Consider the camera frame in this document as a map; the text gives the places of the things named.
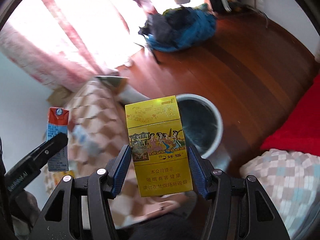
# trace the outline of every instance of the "checkered bedsheet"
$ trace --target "checkered bedsheet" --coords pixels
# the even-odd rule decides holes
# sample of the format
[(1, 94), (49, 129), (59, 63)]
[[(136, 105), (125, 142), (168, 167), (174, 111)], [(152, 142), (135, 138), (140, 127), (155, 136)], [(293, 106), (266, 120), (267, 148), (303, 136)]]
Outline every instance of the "checkered bedsheet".
[(320, 157), (271, 149), (242, 166), (240, 174), (258, 178), (294, 239), (320, 200)]
[[(66, 107), (75, 122), (90, 134), (91, 138), (104, 150), (93, 157), (69, 136), (68, 159), (77, 163), (76, 177), (89, 176), (99, 168), (106, 166), (108, 161), (117, 157), (122, 146), (129, 144), (128, 130), (125, 124), (123, 107), (115, 100), (115, 95), (99, 80), (93, 78), (82, 87)], [(46, 185), (51, 192), (52, 183)], [(112, 218), (116, 228), (161, 216), (179, 208), (189, 201), (185, 193), (162, 197), (140, 197), (133, 163), (130, 164), (121, 193), (109, 200)]]

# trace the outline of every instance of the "yellow cigarette pack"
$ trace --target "yellow cigarette pack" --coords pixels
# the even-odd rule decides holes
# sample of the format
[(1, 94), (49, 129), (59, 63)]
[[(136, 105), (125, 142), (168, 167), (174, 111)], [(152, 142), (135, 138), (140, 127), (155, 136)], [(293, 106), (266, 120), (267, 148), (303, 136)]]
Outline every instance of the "yellow cigarette pack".
[(126, 105), (125, 113), (141, 197), (192, 190), (176, 97)]

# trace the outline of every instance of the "red pillow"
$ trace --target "red pillow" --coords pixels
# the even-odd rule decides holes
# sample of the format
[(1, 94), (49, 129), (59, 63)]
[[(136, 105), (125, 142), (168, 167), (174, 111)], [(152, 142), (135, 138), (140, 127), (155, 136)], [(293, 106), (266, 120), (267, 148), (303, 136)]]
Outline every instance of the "red pillow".
[(261, 150), (271, 148), (320, 156), (320, 75), (315, 77), (284, 125), (261, 146)]

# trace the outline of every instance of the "juice carton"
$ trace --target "juice carton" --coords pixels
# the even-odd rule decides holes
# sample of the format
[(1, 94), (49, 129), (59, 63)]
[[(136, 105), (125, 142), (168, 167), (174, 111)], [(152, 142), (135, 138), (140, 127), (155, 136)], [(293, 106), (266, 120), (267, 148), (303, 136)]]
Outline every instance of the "juice carton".
[[(48, 113), (47, 141), (59, 132), (68, 134), (69, 111), (63, 108), (50, 107)], [(64, 147), (48, 160), (49, 171), (68, 171), (68, 152)]]

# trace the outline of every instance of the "wooden floor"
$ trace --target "wooden floor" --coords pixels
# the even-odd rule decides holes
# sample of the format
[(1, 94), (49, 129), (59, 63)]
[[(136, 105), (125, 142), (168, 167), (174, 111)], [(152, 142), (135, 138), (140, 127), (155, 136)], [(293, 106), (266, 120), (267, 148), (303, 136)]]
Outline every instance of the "wooden floor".
[[(222, 142), (210, 161), (232, 176), (260, 155), (262, 141), (279, 128), (312, 84), (319, 67), (291, 34), (250, 15), (219, 20), (215, 36), (201, 46), (176, 53), (133, 56), (121, 68), (130, 84), (150, 98), (182, 93), (201, 95), (216, 105), (224, 124)], [(204, 226), (208, 202), (201, 197), (192, 220)]]

